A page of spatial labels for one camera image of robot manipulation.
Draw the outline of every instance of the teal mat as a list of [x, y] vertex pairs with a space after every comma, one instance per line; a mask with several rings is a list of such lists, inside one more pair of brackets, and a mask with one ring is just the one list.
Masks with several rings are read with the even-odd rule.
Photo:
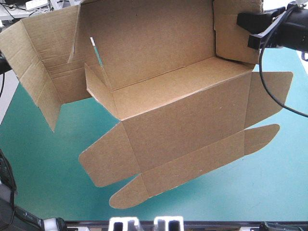
[[[268, 50], [264, 70], [295, 74], [287, 104], [308, 112], [308, 77], [297, 54]], [[112, 216], [186, 220], [308, 220], [308, 119], [282, 110], [258, 125], [281, 129], [265, 148], [153, 197], [134, 208], [109, 206], [129, 180], [97, 188], [79, 154], [117, 120], [93, 99], [62, 107], [55, 133], [19, 86], [0, 126], [0, 148], [12, 164], [16, 203], [42, 218], [102, 220]]]

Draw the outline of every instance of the black cable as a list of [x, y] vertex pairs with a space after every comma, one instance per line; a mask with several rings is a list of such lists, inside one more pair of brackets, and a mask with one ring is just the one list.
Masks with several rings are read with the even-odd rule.
[[282, 18], [280, 19], [280, 21], [277, 23], [277, 25], [270, 31], [270, 33], [268, 34], [266, 40], [265, 40], [265, 43], [263, 44], [262, 46], [262, 49], [261, 49], [261, 53], [260, 53], [260, 57], [259, 57], [259, 73], [260, 73], [260, 77], [261, 77], [261, 81], [262, 81], [262, 84], [263, 84], [263, 87], [265, 89], [265, 91], [267, 92], [267, 94], [281, 107], [283, 107], [284, 109], [286, 110], [289, 110], [290, 112], [293, 112], [295, 114], [298, 114], [300, 116], [303, 116], [303, 117], [306, 117], [308, 118], [308, 115], [305, 114], [305, 113], [302, 113], [300, 111], [297, 111], [291, 107], [288, 107], [286, 105], [284, 105], [284, 103], [280, 102], [269, 90], [269, 88], [267, 87], [266, 85], [266, 82], [264, 80], [264, 76], [263, 76], [263, 70], [262, 70], [262, 58], [263, 58], [263, 53], [264, 53], [264, 50], [270, 40], [270, 38], [272, 37], [272, 35], [276, 32], [277, 28], [280, 26], [281, 23], [283, 23], [288, 17], [289, 15], [293, 12], [293, 10], [297, 7], [297, 5], [294, 5], [292, 7], [290, 7], [286, 13], [282, 16]]
[[2, 93], [3, 93], [4, 80], [5, 80], [5, 73], [2, 74], [2, 85], [1, 85], [1, 90], [0, 90], [0, 98], [1, 98]]
[[33, 11], [31, 14], [29, 14], [29, 16], [28, 17], [30, 17], [31, 15], [33, 15], [35, 13], [35, 11]]
[[15, 8], [17, 8], [17, 9], [19, 9], [19, 10], [27, 11], [26, 9], [21, 8], [21, 7], [17, 6], [16, 4], [15, 4]]

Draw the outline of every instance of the white wall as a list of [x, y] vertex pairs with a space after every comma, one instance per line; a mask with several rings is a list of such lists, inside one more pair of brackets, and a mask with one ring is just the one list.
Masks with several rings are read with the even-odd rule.
[[[0, 76], [0, 88], [2, 86], [2, 75]], [[3, 93], [0, 98], [0, 124], [3, 121], [6, 110], [8, 109], [12, 97], [18, 86], [18, 79], [13, 71], [5, 73]]]

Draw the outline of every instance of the unfolded cardboard box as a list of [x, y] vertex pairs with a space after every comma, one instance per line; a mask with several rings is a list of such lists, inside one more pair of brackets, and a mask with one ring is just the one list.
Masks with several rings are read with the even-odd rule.
[[[20, 82], [55, 128], [63, 103], [93, 96], [119, 123], [79, 158], [127, 208], [267, 145], [280, 111], [266, 94], [236, 25], [261, 0], [85, 0], [21, 20], [0, 34]], [[292, 73], [265, 73], [285, 101]]]

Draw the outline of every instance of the cardboard flap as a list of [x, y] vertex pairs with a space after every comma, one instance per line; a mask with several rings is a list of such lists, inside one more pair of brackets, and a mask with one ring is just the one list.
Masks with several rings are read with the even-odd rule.
[[245, 155], [265, 147], [278, 133], [280, 126], [272, 124], [245, 130]]
[[79, 161], [94, 184], [103, 187], [140, 173], [122, 123], [86, 149]]
[[257, 64], [259, 51], [247, 46], [250, 33], [236, 22], [238, 13], [260, 13], [262, 10], [262, 0], [214, 0], [216, 55]]
[[238, 132], [209, 146], [141, 173], [110, 199], [114, 208], [128, 208], [175, 188], [218, 167], [258, 151], [279, 130], [268, 125]]
[[113, 208], [130, 208], [139, 205], [149, 198], [150, 196], [145, 188], [142, 175], [138, 175], [110, 198], [109, 205]]
[[[264, 72], [264, 79], [273, 95], [285, 102], [292, 82], [292, 72]], [[282, 108], [265, 91], [259, 72], [253, 72], [250, 83], [245, 128], [279, 112]]]
[[104, 0], [80, 11], [112, 90], [215, 56], [212, 0]]
[[112, 93], [104, 83], [94, 74], [94, 72], [85, 64], [87, 91], [103, 105], [113, 116], [117, 117], [118, 113]]
[[62, 101], [42, 63], [23, 21], [0, 34], [0, 50], [15, 71], [20, 83], [41, 109], [52, 130], [55, 128]]

